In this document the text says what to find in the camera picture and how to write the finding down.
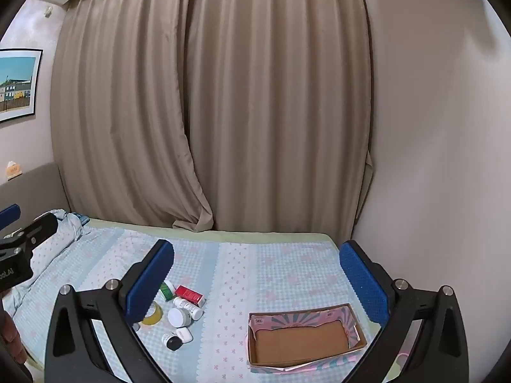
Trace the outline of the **person's left hand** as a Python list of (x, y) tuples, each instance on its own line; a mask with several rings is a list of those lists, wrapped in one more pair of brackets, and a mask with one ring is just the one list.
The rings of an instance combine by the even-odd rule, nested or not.
[(11, 316), (4, 311), (4, 325), (1, 326), (1, 334), (11, 357), (18, 363), (24, 364), (28, 355), (21, 342), (21, 337)]

